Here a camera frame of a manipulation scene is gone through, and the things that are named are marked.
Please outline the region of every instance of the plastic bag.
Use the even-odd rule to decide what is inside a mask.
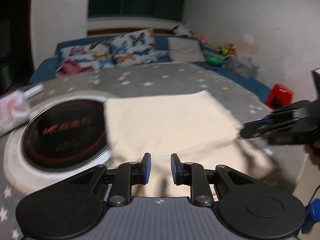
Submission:
[[[29,121],[30,104],[17,90],[0,99],[0,136]]]
[[[231,55],[228,58],[227,69],[245,78],[257,78],[259,67],[250,57]]]

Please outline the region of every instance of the white pillow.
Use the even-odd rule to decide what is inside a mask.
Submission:
[[[204,56],[201,52],[199,42],[181,39],[168,38],[169,57],[174,62],[196,62],[204,61]]]

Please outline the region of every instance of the white wall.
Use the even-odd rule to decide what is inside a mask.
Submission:
[[[88,19],[87,28],[88,30],[127,27],[173,29],[175,26],[180,24],[181,22],[177,21],[144,17],[110,17]]]
[[[315,99],[320,0],[186,0],[184,22],[212,45],[234,43],[257,62],[259,81],[281,83],[295,100]]]
[[[32,0],[31,47],[34,67],[52,57],[57,43],[87,34],[87,0]]]

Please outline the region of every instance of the human hand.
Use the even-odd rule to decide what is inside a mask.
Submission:
[[[306,144],[304,149],[309,154],[311,162],[320,166],[320,141],[315,142],[313,145]]]

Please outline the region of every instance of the pillow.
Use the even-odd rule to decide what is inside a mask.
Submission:
[[[56,76],[73,75],[86,71],[115,67],[108,41],[98,41],[88,45],[66,47],[60,50],[60,68]]]
[[[168,38],[169,56],[174,62],[196,62],[204,61],[204,56],[201,52],[199,42],[181,39]]]
[[[117,66],[146,64],[156,61],[153,36],[153,29],[146,29],[111,39],[111,53]]]

